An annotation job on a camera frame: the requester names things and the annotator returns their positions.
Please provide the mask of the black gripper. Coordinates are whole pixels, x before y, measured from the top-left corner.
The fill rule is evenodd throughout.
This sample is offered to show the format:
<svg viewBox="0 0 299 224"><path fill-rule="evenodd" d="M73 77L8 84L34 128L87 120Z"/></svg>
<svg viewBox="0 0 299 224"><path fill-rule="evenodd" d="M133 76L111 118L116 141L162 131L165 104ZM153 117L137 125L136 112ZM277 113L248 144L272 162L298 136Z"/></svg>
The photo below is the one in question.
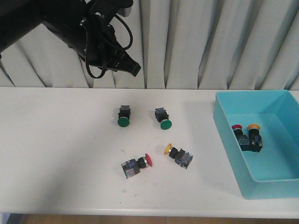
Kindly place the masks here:
<svg viewBox="0 0 299 224"><path fill-rule="evenodd" d="M45 4L44 25L59 39L74 49L86 68L124 71L136 77L141 66L122 47L110 24L115 14L106 18L92 14L87 4Z"/></svg>

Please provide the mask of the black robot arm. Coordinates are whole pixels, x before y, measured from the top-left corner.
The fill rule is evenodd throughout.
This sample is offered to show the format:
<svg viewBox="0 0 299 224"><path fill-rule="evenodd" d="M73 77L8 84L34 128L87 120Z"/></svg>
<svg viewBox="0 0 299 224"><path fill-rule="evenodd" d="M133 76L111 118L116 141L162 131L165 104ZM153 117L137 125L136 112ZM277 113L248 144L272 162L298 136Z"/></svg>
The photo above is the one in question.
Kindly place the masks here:
<svg viewBox="0 0 299 224"><path fill-rule="evenodd" d="M133 34L123 17L131 0L2 0L0 2L0 50L43 24L77 52L92 78L106 71L136 76L141 69L126 52Z"/></svg>

